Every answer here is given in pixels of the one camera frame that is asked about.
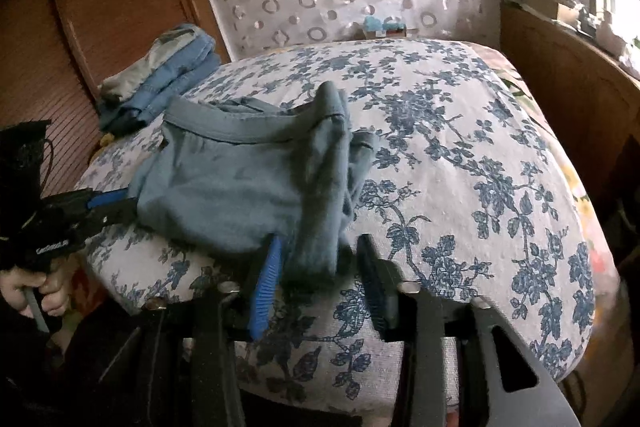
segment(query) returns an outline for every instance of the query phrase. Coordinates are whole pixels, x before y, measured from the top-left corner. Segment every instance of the blue gripper pad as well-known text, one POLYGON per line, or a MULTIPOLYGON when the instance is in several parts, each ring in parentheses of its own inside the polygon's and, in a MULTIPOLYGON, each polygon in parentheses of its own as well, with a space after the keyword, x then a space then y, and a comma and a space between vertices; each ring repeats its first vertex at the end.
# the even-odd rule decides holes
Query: blue gripper pad
POLYGON ((281 270, 282 242, 274 235, 250 300, 249 334, 254 341, 261 339, 269 327, 269 312, 273 305, 276 286, 280 281, 281 270))

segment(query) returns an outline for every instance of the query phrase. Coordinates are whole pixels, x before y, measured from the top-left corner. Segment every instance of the floral bed sheet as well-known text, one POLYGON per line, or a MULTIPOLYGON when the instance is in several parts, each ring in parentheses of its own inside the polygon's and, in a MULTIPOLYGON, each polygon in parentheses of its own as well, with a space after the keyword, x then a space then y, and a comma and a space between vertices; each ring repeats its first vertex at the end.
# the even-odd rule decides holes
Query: floral bed sheet
MULTIPOLYGON (((382 139, 348 228, 351 242, 372 233, 381 255, 438 295, 489 296, 560 380, 591 334, 592 267, 612 276, 612 261, 606 243, 585 241, 584 200, 550 146, 555 138, 487 65, 490 55, 428 39, 297 46, 226 64, 186 96, 256 96, 293 107, 326 80, 345 89, 352 127, 382 139)), ((160 125, 158 118, 109 146, 79 186, 126 187, 159 146, 160 125)), ((135 225, 105 229, 84 253, 132 312, 151 296, 190 299, 229 277, 205 251, 135 225)), ((377 338, 357 280, 331 295, 281 296, 263 340, 237 347, 246 390, 365 419, 391 415, 400 356, 401 346, 377 338)), ((447 367, 455 404, 456 378, 447 367)))

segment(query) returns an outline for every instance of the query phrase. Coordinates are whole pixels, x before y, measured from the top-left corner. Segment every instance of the bed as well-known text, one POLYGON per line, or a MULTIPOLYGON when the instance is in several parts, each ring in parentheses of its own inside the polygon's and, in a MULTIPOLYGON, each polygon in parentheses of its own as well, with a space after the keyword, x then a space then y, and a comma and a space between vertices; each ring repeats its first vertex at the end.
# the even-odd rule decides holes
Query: bed
MULTIPOLYGON (((598 332, 595 308, 600 317, 613 308, 619 279, 575 170, 508 61, 428 39, 294 46, 226 64, 186 96, 292 107, 326 80, 350 97, 352 127, 383 143, 348 228, 352 244, 372 233, 407 279, 461 301, 489 296, 552 376, 568 375, 598 332)), ((159 146, 160 125, 107 147, 78 186, 125 187, 159 146)), ((152 296, 191 299, 228 277, 206 252, 137 226, 105 229, 84 253, 131 312, 152 296)), ((237 346, 241 386, 389 418, 401 346, 382 343, 368 318, 357 280, 331 295, 280 296, 265 338, 237 346)), ((447 386, 455 406, 452 371, 447 386)))

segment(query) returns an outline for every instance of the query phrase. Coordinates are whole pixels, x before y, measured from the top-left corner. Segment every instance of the human hand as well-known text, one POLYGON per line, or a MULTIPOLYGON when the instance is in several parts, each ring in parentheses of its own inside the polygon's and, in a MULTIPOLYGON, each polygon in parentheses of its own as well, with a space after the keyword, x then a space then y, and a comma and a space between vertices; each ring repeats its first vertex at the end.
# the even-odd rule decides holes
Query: human hand
POLYGON ((42 311, 52 317, 59 317, 66 311, 71 293, 71 277, 65 264, 63 258, 54 259, 51 262, 51 273, 48 275, 15 266, 11 270, 0 271, 0 293, 7 304, 20 315, 33 318, 22 288, 37 288, 44 295, 40 304, 42 311))

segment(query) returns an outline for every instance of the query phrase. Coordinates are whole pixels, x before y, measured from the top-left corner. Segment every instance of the cardboard box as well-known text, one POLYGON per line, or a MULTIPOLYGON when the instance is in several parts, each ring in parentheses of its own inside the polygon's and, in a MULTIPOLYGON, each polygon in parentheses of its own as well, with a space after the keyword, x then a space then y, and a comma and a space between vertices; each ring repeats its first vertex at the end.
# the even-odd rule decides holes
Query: cardboard box
POLYGON ((524 3, 550 19, 559 20, 560 22, 573 27, 575 27, 575 24, 577 23, 579 15, 578 10, 575 8, 569 8, 564 4, 560 4, 558 1, 524 0, 524 3))

